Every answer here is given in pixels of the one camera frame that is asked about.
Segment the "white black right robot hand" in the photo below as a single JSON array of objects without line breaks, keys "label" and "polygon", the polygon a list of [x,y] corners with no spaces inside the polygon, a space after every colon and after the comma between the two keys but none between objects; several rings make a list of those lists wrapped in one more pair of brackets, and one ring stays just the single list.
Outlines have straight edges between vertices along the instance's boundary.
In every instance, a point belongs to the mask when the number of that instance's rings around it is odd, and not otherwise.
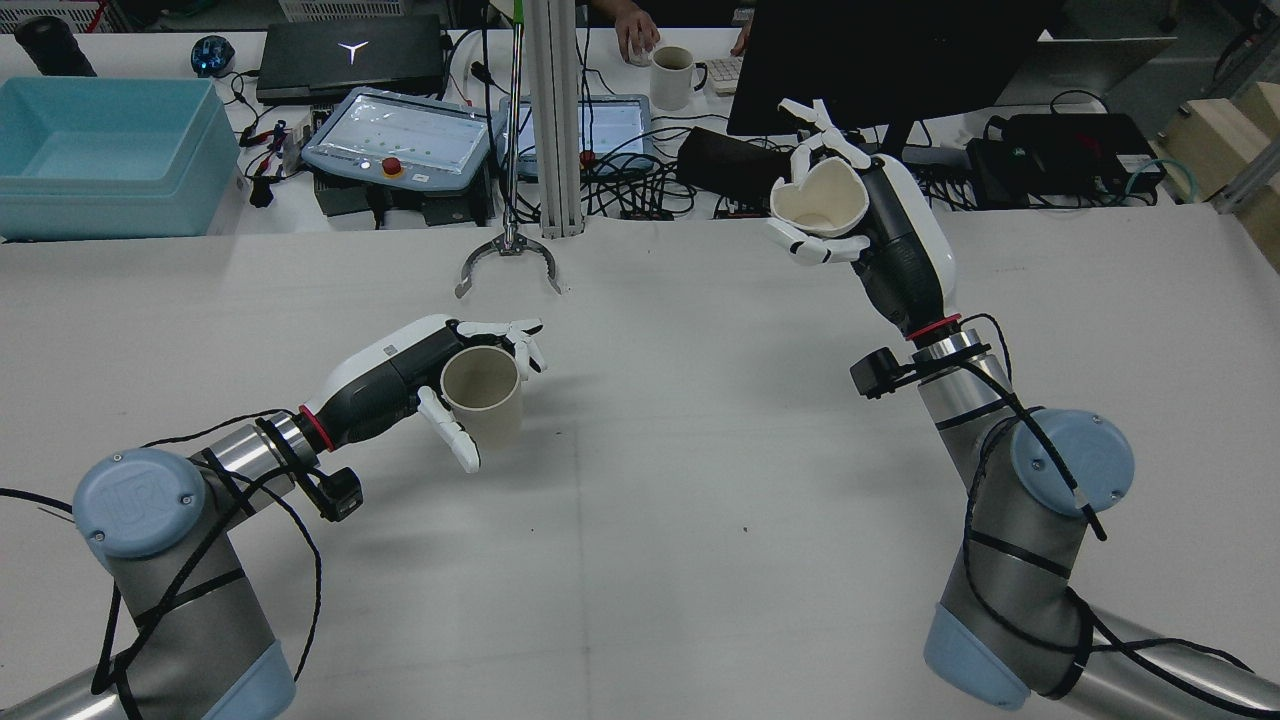
[{"label": "white black right robot hand", "polygon": [[820,100],[780,109],[815,131],[771,187],[774,242],[803,265],[851,265],[872,306],[918,348],[957,332],[954,251],[913,174],[849,142]]}]

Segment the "bare human hand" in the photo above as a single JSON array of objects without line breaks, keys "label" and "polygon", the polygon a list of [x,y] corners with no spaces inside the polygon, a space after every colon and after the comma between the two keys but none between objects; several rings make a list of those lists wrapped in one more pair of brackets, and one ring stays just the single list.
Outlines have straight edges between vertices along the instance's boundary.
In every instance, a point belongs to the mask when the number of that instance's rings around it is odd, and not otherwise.
[{"label": "bare human hand", "polygon": [[612,1],[608,13],[622,59],[636,67],[648,67],[660,42],[660,31],[652,15],[635,1]]}]

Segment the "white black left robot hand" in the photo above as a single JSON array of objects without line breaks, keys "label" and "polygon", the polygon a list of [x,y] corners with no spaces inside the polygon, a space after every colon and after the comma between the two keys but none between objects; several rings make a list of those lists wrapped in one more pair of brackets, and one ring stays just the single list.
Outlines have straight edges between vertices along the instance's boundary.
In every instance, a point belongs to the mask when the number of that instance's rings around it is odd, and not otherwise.
[{"label": "white black left robot hand", "polygon": [[340,363],[320,389],[300,406],[300,425],[316,451],[380,436],[413,413],[421,413],[466,473],[481,466],[471,432],[454,416],[442,389],[445,364],[466,348],[486,346],[507,352],[521,379],[544,370],[535,334],[539,318],[513,322],[465,322],[447,314],[422,316]]}]

